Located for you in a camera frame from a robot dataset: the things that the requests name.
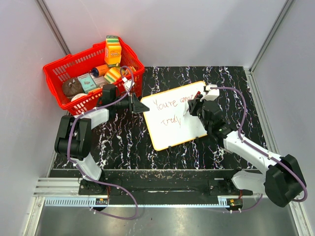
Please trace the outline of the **red capped whiteboard marker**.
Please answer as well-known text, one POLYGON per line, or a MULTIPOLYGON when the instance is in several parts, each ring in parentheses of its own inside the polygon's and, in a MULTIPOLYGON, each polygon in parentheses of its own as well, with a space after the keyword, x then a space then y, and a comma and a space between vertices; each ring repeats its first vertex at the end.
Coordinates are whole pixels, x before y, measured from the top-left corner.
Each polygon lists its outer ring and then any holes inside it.
MULTIPOLYGON (((200 94, 201 94, 201 92, 198 91, 198 92, 196 93, 196 95, 192 98, 192 100, 196 99, 200 94)), ((189 105, 186 105, 186 106, 185 106, 185 111, 184 111, 184 113, 183 113, 183 116, 185 116, 188 111, 189 111, 189 105)))

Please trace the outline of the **yellow framed whiteboard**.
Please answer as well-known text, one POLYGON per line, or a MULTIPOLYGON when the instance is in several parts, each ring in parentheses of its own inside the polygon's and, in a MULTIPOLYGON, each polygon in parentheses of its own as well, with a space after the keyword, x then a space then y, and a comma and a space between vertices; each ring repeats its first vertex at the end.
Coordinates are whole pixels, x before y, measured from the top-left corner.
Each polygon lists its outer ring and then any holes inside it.
POLYGON ((204 86, 205 82, 199 81, 141 99, 150 108, 143 115, 155 150, 167 149, 207 135, 198 117, 191 116, 189 112, 183 116, 188 100, 198 91, 204 94, 204 86))

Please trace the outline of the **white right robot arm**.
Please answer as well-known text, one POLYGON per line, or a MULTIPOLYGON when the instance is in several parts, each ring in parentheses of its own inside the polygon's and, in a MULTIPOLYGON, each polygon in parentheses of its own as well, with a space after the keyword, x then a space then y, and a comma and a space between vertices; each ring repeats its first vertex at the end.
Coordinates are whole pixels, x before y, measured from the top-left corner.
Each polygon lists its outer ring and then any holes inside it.
POLYGON ((188 112, 199 118, 211 142, 239 155, 259 170, 259 173, 235 173, 224 182, 226 193, 234 195, 240 190, 250 190, 266 195, 279 207, 298 202, 301 193, 304 194, 301 201, 307 199, 307 185, 294 156, 278 155, 242 136, 240 130, 223 119, 219 105, 201 94, 188 101, 188 112))

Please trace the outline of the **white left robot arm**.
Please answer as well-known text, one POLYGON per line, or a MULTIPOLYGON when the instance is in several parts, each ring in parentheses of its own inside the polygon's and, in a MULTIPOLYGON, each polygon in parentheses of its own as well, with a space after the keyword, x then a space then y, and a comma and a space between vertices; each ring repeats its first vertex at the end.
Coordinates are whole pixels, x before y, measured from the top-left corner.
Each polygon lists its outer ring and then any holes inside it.
POLYGON ((107 183, 102 169, 96 164, 91 154, 92 130, 108 122, 118 110, 128 109, 131 113, 144 113, 150 110, 141 103, 135 93, 126 92, 118 95, 118 88, 108 84, 102 88, 102 96, 96 107, 77 116, 65 115, 61 118, 55 140, 55 152, 67 156, 82 174, 90 181, 89 188, 95 194, 105 192, 107 183))

